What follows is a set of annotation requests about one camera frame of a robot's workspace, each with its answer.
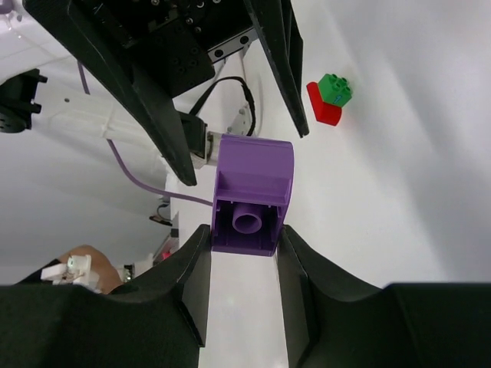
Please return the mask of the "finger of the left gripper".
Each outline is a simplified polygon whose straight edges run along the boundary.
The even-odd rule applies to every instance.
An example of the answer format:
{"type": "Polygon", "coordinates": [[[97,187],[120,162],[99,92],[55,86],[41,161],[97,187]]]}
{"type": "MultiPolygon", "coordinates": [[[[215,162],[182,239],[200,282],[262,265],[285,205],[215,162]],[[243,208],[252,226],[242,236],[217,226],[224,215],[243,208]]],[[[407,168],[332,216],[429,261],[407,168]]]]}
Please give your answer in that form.
{"type": "Polygon", "coordinates": [[[309,134],[302,102],[303,39],[288,0],[245,0],[275,81],[298,135],[309,134]]]}

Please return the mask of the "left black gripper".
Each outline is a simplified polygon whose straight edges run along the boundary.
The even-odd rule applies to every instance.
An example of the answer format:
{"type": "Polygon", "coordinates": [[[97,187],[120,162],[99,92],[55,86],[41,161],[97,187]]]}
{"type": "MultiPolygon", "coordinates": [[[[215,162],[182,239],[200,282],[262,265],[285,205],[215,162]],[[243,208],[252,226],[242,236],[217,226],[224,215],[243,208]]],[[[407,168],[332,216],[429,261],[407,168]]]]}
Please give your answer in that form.
{"type": "Polygon", "coordinates": [[[24,9],[143,127],[187,186],[197,184],[170,96],[212,79],[253,26],[242,1],[24,1],[24,9]]]}

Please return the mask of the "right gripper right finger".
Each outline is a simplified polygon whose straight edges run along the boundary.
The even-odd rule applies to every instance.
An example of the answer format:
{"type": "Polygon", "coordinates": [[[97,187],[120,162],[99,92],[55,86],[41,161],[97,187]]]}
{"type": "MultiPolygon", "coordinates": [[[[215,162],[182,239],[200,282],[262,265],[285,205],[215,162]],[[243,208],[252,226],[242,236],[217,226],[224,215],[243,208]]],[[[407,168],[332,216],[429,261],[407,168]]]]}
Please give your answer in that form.
{"type": "Polygon", "coordinates": [[[291,367],[488,367],[487,283],[378,288],[312,249],[290,226],[278,276],[291,367]]]}

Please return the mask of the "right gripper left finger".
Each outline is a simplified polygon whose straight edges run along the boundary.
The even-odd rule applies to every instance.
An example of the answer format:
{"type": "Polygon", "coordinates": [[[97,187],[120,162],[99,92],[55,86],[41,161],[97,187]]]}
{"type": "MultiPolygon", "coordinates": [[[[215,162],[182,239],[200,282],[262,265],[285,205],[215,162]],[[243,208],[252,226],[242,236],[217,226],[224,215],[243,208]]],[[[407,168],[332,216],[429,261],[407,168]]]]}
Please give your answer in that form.
{"type": "Polygon", "coordinates": [[[1,289],[3,367],[196,367],[206,343],[210,227],[109,295],[82,286],[1,289]]]}

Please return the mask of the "small green lego brick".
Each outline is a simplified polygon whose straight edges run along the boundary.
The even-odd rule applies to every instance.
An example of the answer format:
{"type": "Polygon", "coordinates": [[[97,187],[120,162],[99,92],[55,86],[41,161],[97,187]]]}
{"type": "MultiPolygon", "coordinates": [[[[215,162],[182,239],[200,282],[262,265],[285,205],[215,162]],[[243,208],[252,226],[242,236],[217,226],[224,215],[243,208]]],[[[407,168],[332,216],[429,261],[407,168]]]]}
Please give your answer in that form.
{"type": "Polygon", "coordinates": [[[337,107],[346,105],[353,93],[348,80],[337,74],[326,74],[318,82],[318,89],[325,103],[337,107]]]}

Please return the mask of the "red rounded lego brick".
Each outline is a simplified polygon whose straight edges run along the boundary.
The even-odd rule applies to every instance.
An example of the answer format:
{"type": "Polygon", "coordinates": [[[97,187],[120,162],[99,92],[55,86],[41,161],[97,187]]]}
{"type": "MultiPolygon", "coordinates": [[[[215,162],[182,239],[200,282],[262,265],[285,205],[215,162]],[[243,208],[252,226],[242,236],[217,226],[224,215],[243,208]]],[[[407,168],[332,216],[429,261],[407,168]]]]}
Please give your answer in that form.
{"type": "Polygon", "coordinates": [[[315,119],[319,123],[336,127],[342,116],[342,109],[322,100],[318,84],[310,82],[306,86],[315,119]]]}

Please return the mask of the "purple rounded lego brick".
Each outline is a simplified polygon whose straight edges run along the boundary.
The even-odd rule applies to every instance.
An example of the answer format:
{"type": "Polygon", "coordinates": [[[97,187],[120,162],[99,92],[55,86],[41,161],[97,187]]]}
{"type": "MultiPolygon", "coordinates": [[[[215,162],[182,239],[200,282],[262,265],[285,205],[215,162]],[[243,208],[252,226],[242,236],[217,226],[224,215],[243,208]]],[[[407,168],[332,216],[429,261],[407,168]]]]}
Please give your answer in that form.
{"type": "Polygon", "coordinates": [[[274,255],[292,195],[294,167],[290,142],[222,136],[213,196],[213,251],[274,255]]]}

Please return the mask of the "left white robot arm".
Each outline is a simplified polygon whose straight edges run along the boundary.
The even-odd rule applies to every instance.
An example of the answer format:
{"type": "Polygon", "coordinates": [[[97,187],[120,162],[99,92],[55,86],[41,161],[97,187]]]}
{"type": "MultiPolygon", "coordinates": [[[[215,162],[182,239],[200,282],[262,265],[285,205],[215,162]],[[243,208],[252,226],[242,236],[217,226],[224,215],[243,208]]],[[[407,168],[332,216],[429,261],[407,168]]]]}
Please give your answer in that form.
{"type": "Polygon", "coordinates": [[[309,132],[301,95],[303,40],[289,1],[3,1],[1,129],[41,117],[56,127],[148,146],[187,186],[199,159],[238,183],[261,176],[292,184],[290,143],[215,134],[200,105],[174,99],[215,65],[262,46],[300,136],[309,132]]]}

